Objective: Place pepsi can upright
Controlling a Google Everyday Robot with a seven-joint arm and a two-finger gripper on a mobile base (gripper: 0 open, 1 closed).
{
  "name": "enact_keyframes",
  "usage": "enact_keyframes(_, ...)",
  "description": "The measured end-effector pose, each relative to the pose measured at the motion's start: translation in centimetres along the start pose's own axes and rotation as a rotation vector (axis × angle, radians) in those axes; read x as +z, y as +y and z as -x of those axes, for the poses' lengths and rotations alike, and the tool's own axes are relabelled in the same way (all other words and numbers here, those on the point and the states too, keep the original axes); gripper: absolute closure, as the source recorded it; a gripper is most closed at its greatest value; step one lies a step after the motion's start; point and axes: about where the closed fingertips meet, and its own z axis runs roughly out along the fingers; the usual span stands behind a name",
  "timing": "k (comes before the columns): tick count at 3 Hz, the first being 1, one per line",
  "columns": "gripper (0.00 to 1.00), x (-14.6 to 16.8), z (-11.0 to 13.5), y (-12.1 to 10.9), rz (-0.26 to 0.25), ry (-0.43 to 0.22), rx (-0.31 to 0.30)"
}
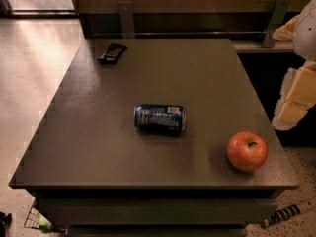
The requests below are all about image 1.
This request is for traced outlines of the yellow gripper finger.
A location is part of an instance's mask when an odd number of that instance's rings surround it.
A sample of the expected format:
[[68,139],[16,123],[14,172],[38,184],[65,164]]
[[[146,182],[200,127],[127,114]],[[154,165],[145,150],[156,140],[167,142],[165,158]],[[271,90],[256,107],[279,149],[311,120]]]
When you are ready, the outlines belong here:
[[276,115],[288,125],[297,125],[316,104],[316,70],[289,68],[281,87],[281,106]]
[[296,25],[298,22],[299,16],[296,15],[287,21],[284,25],[277,28],[273,34],[272,38],[274,40],[279,40],[283,42],[293,41],[295,38]]

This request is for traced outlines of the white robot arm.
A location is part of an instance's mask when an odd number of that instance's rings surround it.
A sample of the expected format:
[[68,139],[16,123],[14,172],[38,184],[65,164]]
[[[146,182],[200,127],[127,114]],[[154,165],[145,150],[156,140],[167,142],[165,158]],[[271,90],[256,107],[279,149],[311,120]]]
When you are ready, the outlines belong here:
[[299,69],[289,68],[281,84],[272,126],[286,131],[296,127],[316,105],[316,0],[310,0],[299,15],[276,29],[273,39],[291,41],[294,53],[305,60]]

